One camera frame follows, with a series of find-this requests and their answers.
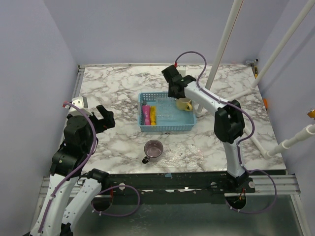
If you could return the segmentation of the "clear textured glass tray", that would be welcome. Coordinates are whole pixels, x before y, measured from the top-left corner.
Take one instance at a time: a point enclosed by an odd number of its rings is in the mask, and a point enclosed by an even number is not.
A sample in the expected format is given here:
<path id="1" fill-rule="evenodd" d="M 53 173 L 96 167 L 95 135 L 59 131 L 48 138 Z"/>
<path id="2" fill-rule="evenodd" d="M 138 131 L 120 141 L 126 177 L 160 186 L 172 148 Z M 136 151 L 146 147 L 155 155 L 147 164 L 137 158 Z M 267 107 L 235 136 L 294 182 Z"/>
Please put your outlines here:
<path id="1" fill-rule="evenodd" d="M 160 168 L 196 168 L 204 161 L 203 152 L 195 145 L 174 144 L 164 148 L 157 162 L 146 165 Z"/>

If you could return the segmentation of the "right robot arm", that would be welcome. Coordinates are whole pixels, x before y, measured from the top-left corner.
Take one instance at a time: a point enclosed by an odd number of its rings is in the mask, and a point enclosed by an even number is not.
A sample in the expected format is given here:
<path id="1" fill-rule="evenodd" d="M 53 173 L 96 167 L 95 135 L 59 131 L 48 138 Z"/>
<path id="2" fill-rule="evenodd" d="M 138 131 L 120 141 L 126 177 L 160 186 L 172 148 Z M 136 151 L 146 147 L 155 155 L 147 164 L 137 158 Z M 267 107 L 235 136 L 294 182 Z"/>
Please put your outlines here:
<path id="1" fill-rule="evenodd" d="M 231 102 L 213 94 L 200 86 L 192 76 L 182 76 L 174 65 L 162 70 L 168 83 L 168 96 L 189 98 L 202 105 L 214 118 L 214 133 L 223 143 L 227 159 L 227 173 L 235 179 L 245 175 L 241 164 L 240 138 L 244 134 L 245 122 L 240 103 Z"/>

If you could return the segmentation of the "yellow ceramic mug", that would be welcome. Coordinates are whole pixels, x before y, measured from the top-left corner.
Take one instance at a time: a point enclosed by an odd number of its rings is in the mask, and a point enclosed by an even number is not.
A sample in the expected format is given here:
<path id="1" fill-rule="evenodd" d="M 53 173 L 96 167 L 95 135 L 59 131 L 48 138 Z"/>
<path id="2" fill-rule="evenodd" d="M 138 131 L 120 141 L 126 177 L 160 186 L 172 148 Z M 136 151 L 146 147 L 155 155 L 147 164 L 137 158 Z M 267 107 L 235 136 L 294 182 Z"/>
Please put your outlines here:
<path id="1" fill-rule="evenodd" d="M 189 98 L 179 98 L 176 100 L 176 107 L 181 111 L 191 112 L 193 110 L 191 100 Z"/>

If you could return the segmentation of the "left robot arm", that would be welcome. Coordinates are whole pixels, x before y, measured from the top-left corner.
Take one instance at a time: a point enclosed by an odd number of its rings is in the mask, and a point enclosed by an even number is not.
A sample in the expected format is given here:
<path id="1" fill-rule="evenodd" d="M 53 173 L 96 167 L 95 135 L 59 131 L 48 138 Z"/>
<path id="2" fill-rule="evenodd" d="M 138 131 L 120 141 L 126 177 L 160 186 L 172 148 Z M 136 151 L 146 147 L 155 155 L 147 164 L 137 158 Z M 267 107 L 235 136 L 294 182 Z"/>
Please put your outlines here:
<path id="1" fill-rule="evenodd" d="M 115 126 L 113 112 L 98 105 L 96 108 L 103 117 L 98 119 L 79 100 L 65 102 L 64 106 L 70 107 L 64 140 L 52 157 L 47 195 L 31 236 L 71 236 L 90 201 L 106 185 L 108 173 L 92 170 L 87 183 L 69 201 L 83 167 L 96 150 L 96 134 Z"/>

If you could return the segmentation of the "purple grey mug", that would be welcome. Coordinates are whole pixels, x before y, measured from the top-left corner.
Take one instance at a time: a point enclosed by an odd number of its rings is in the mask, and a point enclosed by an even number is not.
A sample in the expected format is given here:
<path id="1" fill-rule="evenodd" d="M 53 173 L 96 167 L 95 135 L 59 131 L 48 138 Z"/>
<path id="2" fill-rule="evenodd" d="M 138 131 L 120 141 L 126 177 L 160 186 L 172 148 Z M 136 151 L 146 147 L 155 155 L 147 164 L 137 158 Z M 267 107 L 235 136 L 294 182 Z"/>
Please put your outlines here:
<path id="1" fill-rule="evenodd" d="M 158 162 L 164 151 L 163 144 L 158 140 L 149 140 L 144 145 L 145 157 L 142 159 L 143 164 L 149 162 L 156 163 Z"/>

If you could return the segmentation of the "light blue plastic basket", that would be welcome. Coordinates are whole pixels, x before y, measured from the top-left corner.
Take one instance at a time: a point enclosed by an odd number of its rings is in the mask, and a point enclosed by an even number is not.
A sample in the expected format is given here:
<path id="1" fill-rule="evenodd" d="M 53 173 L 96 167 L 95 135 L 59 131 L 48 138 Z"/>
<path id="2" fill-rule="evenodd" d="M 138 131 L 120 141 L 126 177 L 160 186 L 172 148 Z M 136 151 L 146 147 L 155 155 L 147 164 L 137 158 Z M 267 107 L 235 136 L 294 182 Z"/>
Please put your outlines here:
<path id="1" fill-rule="evenodd" d="M 146 125 L 143 107 L 156 108 L 156 124 Z M 138 125 L 142 132 L 190 131 L 196 124 L 194 111 L 181 111 L 168 92 L 141 92 L 138 95 Z"/>

